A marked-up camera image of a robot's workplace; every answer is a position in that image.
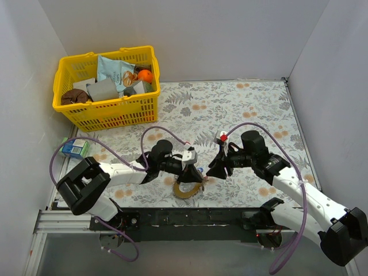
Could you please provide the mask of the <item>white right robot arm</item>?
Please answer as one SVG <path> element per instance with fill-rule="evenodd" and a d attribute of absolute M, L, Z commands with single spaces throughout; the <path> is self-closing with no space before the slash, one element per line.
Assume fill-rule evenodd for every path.
<path fill-rule="evenodd" d="M 309 183 L 301 183 L 292 165 L 269 151 L 258 131 L 241 135 L 243 146 L 231 142 L 224 131 L 216 133 L 219 152 L 209 165 L 209 177 L 226 179 L 235 168 L 249 167 L 257 177 L 284 192 L 307 214 L 291 208 L 279 198 L 264 203 L 246 216 L 253 225 L 273 228 L 277 225 L 294 231 L 304 228 L 303 236 L 320 246 L 324 255 L 338 266 L 345 266 L 367 247 L 367 217 L 355 207 L 333 201 Z"/>

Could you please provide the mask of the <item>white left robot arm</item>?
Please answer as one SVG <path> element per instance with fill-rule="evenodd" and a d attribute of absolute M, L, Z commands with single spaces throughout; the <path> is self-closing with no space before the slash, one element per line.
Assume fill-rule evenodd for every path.
<path fill-rule="evenodd" d="M 102 219 L 111 230 L 122 224 L 118 205 L 104 196 L 107 187 L 122 184 L 145 184 L 153 181 L 160 172 L 176 177 L 175 184 L 204 182 L 197 170 L 197 153 L 189 143 L 183 143 L 182 154 L 174 155 L 173 144 L 159 140 L 150 151 L 143 152 L 138 159 L 125 163 L 100 163 L 86 157 L 56 184 L 56 189 L 74 215 L 88 213 Z"/>

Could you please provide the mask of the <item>yellow plastic basket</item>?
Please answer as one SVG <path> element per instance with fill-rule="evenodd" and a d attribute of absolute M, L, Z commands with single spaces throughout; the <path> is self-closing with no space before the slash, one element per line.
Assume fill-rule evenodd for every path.
<path fill-rule="evenodd" d="M 84 132 L 154 122 L 159 76 L 150 45 L 67 56 L 55 74 L 52 106 Z"/>

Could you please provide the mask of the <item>green blue carton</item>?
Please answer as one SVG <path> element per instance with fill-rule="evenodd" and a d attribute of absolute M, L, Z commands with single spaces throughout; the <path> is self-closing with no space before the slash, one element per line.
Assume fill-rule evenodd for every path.
<path fill-rule="evenodd" d="M 68 158 L 84 159 L 90 149 L 90 143 L 83 139 L 73 139 L 65 143 L 59 150 L 59 155 Z"/>

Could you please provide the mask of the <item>orange fruit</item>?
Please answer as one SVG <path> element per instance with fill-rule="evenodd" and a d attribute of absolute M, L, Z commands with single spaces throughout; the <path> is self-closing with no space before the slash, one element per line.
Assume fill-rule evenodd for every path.
<path fill-rule="evenodd" d="M 141 70 L 138 75 L 137 75 L 138 79 L 145 81 L 147 83 L 152 83 L 153 79 L 154 79 L 154 75 L 150 70 Z"/>

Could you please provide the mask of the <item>grey cardboard box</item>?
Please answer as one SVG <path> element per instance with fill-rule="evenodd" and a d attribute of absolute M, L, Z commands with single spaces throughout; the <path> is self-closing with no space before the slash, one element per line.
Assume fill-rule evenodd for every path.
<path fill-rule="evenodd" d="M 116 84 L 110 78 L 87 86 L 87 93 L 94 102 L 107 101 L 119 97 Z"/>

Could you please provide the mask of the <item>light blue chips bag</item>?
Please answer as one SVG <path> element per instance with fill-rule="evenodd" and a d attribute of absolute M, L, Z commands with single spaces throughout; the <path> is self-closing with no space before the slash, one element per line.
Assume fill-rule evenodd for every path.
<path fill-rule="evenodd" d="M 119 93 L 137 81 L 134 69 L 135 65 L 122 60 L 112 60 L 101 55 L 97 57 L 97 81 L 110 78 Z"/>

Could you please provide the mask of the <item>brown round bun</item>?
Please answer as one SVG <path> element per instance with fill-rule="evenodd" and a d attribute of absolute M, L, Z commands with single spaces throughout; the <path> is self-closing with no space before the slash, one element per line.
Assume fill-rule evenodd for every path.
<path fill-rule="evenodd" d="M 91 101 L 89 95 L 81 89 L 71 89 L 61 96 L 61 105 L 85 104 Z"/>

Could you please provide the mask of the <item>white box in basket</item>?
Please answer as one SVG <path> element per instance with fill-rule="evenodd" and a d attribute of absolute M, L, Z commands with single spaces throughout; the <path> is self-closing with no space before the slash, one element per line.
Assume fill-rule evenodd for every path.
<path fill-rule="evenodd" d="M 86 79 L 83 81 L 74 82 L 73 88 L 80 89 L 80 90 L 83 90 L 84 92 L 87 92 L 87 86 L 95 84 L 96 82 L 97 80 L 95 78 L 90 78 L 90 79 Z"/>

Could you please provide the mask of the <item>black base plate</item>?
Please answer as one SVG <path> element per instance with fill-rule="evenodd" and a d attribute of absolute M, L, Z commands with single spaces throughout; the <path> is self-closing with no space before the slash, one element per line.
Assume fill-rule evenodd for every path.
<path fill-rule="evenodd" d="M 287 227 L 254 224 L 259 208 L 123 208 L 108 224 L 136 242 L 240 240 L 279 236 Z"/>

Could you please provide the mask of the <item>aluminium frame rail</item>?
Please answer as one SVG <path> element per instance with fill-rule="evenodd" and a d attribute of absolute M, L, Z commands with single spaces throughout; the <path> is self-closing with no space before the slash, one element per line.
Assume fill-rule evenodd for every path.
<path fill-rule="evenodd" d="M 36 275 L 49 233 L 125 232 L 134 242 L 245 240 L 256 235 L 261 247 L 281 250 L 296 239 L 282 241 L 286 231 L 299 231 L 301 208 L 123 208 L 108 222 L 92 214 L 75 216 L 66 208 L 41 210 L 34 228 L 25 275 Z"/>

